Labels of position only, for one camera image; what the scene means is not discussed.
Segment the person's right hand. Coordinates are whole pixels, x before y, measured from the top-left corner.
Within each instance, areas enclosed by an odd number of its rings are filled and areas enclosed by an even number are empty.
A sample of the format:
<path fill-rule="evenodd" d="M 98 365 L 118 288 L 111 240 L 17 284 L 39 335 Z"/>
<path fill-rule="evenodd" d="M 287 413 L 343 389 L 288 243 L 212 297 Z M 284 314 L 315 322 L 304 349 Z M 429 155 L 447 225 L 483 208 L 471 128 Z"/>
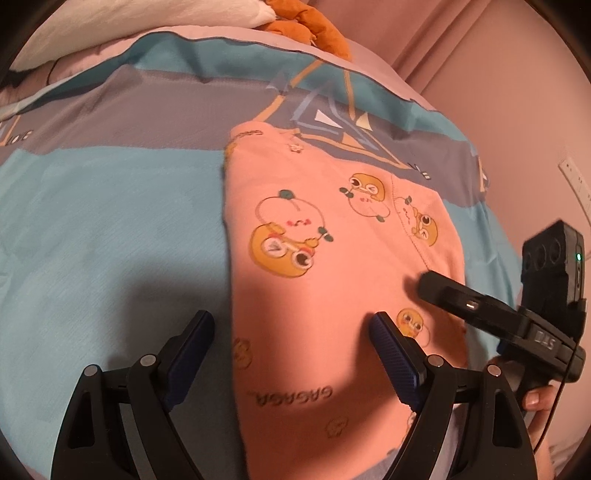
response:
<path fill-rule="evenodd" d="M 540 443 L 557 393 L 558 390 L 555 386 L 547 385 L 530 390 L 523 399 L 522 406 L 525 411 L 533 415 L 527 427 L 533 447 Z"/>

